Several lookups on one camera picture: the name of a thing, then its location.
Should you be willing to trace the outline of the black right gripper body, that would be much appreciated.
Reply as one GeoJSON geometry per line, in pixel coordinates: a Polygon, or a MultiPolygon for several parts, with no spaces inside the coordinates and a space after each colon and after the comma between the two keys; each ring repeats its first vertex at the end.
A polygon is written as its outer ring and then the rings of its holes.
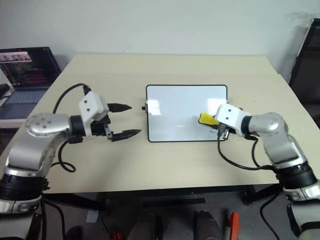
{"type": "Polygon", "coordinates": [[[224,124],[220,123],[217,127],[217,140],[225,140],[229,137],[230,128],[224,124]]]}

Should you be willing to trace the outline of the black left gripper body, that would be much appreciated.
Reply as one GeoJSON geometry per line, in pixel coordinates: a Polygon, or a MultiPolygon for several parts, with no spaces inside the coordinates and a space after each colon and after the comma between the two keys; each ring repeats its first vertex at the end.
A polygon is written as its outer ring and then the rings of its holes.
{"type": "Polygon", "coordinates": [[[101,120],[95,120],[91,123],[91,132],[93,136],[105,136],[108,140],[112,140],[113,133],[109,128],[111,120],[105,115],[101,120]]]}

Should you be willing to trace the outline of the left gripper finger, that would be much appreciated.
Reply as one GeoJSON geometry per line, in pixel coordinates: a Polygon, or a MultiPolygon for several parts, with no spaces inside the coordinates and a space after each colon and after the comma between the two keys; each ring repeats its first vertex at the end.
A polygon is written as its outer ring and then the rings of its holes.
{"type": "Polygon", "coordinates": [[[128,129],[128,130],[124,130],[120,133],[111,133],[112,137],[110,138],[110,140],[112,142],[117,142],[117,141],[122,141],[122,140],[126,140],[129,139],[137,134],[139,134],[141,132],[141,129],[128,129]]]}
{"type": "Polygon", "coordinates": [[[112,113],[120,113],[132,109],[131,106],[121,103],[108,103],[107,106],[109,111],[112,113]]]}

